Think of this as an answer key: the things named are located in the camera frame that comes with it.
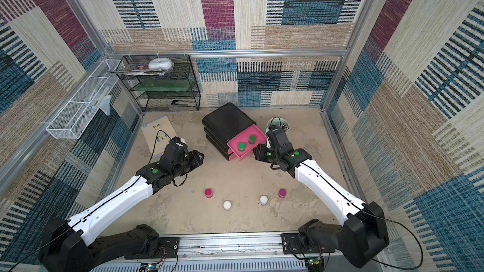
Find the black drawer cabinet shell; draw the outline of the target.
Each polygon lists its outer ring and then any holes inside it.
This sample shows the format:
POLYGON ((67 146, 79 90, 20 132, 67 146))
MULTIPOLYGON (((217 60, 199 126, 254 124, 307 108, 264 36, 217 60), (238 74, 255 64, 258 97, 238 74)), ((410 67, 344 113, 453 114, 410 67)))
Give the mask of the black drawer cabinet shell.
POLYGON ((202 119, 205 137, 229 161, 228 142, 243 132, 246 128, 257 123, 235 104, 229 102, 202 119))

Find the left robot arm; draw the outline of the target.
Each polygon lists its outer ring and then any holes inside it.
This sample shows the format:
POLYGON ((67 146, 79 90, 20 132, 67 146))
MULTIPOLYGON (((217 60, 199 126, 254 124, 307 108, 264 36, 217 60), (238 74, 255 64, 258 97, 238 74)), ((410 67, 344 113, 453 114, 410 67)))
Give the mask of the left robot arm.
POLYGON ((39 261, 47 271, 91 271, 124 256, 160 256, 159 234, 146 224, 120 234, 101 234, 135 205, 173 184, 175 178, 202 166, 204 157, 189 150, 180 137, 173 138, 158 161, 143 166, 98 203, 66 220, 50 219, 42 234, 39 261))

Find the magazine on shelf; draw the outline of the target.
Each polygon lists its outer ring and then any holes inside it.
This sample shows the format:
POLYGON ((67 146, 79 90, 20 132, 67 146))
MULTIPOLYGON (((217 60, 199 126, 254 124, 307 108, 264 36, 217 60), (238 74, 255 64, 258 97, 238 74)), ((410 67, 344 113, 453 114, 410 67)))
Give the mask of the magazine on shelf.
POLYGON ((108 73, 128 76, 163 76, 170 71, 170 69, 148 68, 148 66, 148 64, 119 65, 118 68, 110 70, 108 73))

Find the pink drawer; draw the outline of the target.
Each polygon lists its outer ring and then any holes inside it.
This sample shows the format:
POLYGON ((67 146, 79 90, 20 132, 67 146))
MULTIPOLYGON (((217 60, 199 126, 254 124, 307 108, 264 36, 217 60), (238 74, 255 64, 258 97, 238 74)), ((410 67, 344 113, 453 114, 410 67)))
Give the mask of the pink drawer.
POLYGON ((234 159, 239 159, 241 161, 249 154, 251 154, 253 149, 256 148, 259 144, 266 144, 266 142, 266 134, 262 132, 256 125, 251 125, 228 141, 227 146, 229 147, 229 160, 231 161, 234 159), (251 135, 257 136, 257 141, 255 145, 250 144, 248 141, 249 136, 251 135), (240 142, 244 142, 247 145, 245 151, 243 152, 240 152, 238 150, 238 144, 240 142))

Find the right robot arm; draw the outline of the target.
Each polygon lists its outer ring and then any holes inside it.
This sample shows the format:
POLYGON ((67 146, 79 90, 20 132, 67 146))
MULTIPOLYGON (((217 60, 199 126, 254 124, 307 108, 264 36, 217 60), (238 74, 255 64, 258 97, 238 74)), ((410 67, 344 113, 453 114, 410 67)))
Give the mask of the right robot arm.
POLYGON ((309 153, 294 149, 283 129, 270 127, 266 136, 268 145, 256 147, 256 160, 304 184, 337 220, 337 224, 325 224, 313 219, 301 226, 298 233, 303 248, 339 250, 350 264, 362 268, 389 245, 386 219, 378 204, 366 204, 349 193, 309 153))

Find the mint green pen cup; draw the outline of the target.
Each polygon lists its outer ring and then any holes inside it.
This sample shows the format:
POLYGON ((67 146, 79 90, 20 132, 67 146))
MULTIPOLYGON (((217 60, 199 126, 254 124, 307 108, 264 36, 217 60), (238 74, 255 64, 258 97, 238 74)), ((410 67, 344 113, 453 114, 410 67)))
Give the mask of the mint green pen cup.
POLYGON ((275 130, 276 128, 281 128, 285 133, 288 133, 290 126, 286 119, 283 119, 281 117, 272 117, 267 122, 267 128, 265 132, 267 133, 269 131, 275 130))

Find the magenta paint can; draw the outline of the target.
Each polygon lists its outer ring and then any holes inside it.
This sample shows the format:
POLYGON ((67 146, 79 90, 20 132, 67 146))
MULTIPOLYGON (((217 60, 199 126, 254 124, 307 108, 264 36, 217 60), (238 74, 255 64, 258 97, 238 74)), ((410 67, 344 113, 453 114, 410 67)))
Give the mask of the magenta paint can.
POLYGON ((287 191, 286 191, 285 189, 283 189, 283 188, 282 188, 282 189, 280 189, 280 190, 278 191, 278 196, 279 196, 279 198, 281 198, 281 199, 286 198, 286 196, 287 196, 287 191))
POLYGON ((212 197, 213 197, 213 195, 214 195, 214 194, 213 194, 213 190, 212 190, 212 189, 210 189, 210 188, 206 189, 206 190, 204 191, 204 194, 205 194, 205 197, 206 197, 206 198, 212 198, 212 197))

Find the white paint can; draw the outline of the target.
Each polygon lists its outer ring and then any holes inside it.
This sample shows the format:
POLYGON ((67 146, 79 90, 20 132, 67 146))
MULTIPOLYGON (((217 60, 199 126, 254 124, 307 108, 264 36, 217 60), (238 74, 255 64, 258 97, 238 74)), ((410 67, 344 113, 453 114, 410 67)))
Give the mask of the white paint can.
POLYGON ((260 197, 260 204, 261 204, 262 206, 267 205, 267 204, 268 204, 268 197, 267 197, 267 196, 265 196, 265 195, 262 195, 262 196, 260 197))
POLYGON ((225 201, 225 202, 223 203, 223 208, 224 208, 224 210, 226 210, 226 211, 230 211, 230 210, 231 210, 231 208, 232 208, 232 203, 231 203, 230 201, 225 201))

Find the beige book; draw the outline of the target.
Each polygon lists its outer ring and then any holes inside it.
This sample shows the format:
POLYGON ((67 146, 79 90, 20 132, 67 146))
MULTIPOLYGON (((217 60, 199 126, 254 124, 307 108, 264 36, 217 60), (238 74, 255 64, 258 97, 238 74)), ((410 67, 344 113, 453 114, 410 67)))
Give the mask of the beige book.
POLYGON ((175 129, 167 116, 143 125, 141 130, 148 143, 150 152, 153 154, 153 158, 160 157, 170 139, 176 136, 175 129))

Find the white round device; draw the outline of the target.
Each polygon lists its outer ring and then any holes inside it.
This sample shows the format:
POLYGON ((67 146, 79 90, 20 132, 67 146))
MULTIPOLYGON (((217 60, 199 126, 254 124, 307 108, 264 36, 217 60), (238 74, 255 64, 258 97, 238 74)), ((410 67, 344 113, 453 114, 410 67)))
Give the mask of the white round device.
POLYGON ((149 62, 148 68, 151 70, 169 71, 173 69, 174 62, 169 58, 156 58, 149 62))

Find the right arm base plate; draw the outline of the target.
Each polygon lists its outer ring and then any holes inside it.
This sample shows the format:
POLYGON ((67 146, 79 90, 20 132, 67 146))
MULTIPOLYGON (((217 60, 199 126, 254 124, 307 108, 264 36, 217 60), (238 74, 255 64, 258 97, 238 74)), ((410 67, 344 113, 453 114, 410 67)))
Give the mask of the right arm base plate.
POLYGON ((304 245, 295 232, 284 232, 280 235, 283 253, 302 258, 304 256, 316 256, 326 253, 334 253, 335 248, 329 247, 309 247, 304 245))

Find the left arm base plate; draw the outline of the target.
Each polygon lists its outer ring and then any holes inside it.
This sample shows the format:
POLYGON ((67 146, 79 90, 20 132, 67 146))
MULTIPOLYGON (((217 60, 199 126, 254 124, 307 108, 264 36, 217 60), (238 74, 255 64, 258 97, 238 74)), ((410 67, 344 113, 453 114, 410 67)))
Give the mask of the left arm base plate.
POLYGON ((177 257, 178 237, 159 237, 138 254, 124 256, 124 259, 171 259, 177 257))

